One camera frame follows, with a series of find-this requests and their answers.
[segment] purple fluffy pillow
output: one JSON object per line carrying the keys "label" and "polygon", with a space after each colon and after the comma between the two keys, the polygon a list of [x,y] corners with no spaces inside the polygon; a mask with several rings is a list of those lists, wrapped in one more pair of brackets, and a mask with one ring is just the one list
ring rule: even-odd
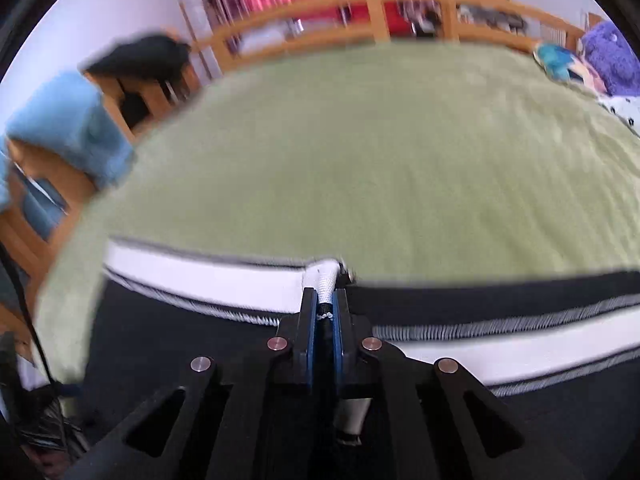
{"label": "purple fluffy pillow", "polygon": [[640,61],[613,23],[597,24],[582,37],[582,46],[611,95],[640,96]]}

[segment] green bed sheet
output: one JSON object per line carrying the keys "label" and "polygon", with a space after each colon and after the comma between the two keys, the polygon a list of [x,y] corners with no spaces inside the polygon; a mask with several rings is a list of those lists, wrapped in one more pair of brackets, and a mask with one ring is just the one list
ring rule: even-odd
{"label": "green bed sheet", "polygon": [[393,282],[640,262],[639,139],[506,48],[392,43],[255,66],[213,83],[137,154],[87,206],[40,296],[60,378],[82,376],[109,235],[336,256]]}

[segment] blue towel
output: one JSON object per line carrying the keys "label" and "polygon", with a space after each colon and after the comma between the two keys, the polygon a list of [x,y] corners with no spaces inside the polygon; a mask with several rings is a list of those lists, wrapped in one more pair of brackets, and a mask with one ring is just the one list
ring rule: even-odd
{"label": "blue towel", "polygon": [[[102,106],[102,92],[81,73],[63,72],[44,83],[9,119],[6,135],[60,155],[94,179],[98,188],[129,171],[133,147]],[[0,208],[9,201],[7,158],[0,160]]]}

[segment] black cable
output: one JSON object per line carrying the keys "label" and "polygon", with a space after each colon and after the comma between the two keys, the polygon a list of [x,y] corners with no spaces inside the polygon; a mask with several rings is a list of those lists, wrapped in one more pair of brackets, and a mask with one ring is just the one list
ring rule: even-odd
{"label": "black cable", "polygon": [[49,369],[49,363],[47,362],[47,358],[44,355],[44,350],[42,349],[42,345],[40,343],[40,338],[38,338],[38,334],[36,333],[36,329],[33,326],[33,320],[31,319],[31,314],[29,313],[29,309],[27,308],[27,299],[24,294],[24,287],[22,286],[22,282],[20,281],[20,277],[18,276],[18,271],[15,268],[14,261],[11,256],[7,252],[4,244],[0,242],[0,262],[4,267],[7,275],[9,276],[9,280],[11,284],[14,286],[15,295],[18,298],[18,305],[20,306],[20,311],[22,316],[24,317],[24,321],[27,324],[27,328],[29,329],[29,333],[31,334],[31,339],[33,339],[33,343],[36,345],[36,349],[38,351],[38,355],[40,356],[40,361],[42,362],[42,367],[44,368],[44,373],[47,376],[47,380],[51,384],[51,387],[54,389],[56,393],[56,408],[58,412],[58,425],[60,427],[60,439],[62,440],[62,447],[65,450],[66,456],[71,464],[71,454],[69,453],[69,447],[66,442],[66,433],[65,433],[65,419],[62,414],[62,406],[60,405],[60,396],[58,390],[58,383],[53,379],[51,375],[51,370]]}

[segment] metal screw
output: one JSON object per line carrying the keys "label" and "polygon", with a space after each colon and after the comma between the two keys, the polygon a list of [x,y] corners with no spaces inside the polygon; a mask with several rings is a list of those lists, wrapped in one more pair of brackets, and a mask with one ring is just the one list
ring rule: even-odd
{"label": "metal screw", "polygon": [[267,341],[267,346],[271,350],[284,350],[287,347],[287,340],[283,337],[272,337]]}
{"label": "metal screw", "polygon": [[440,359],[440,361],[438,361],[438,368],[445,374],[454,374],[458,371],[458,362],[445,357],[444,359]]}
{"label": "metal screw", "polygon": [[362,347],[370,352],[375,352],[382,348],[382,341],[377,337],[366,337],[362,340]]}
{"label": "metal screw", "polygon": [[191,361],[191,370],[194,372],[203,372],[204,370],[209,370],[211,366],[211,359],[208,357],[196,357],[193,361]]}

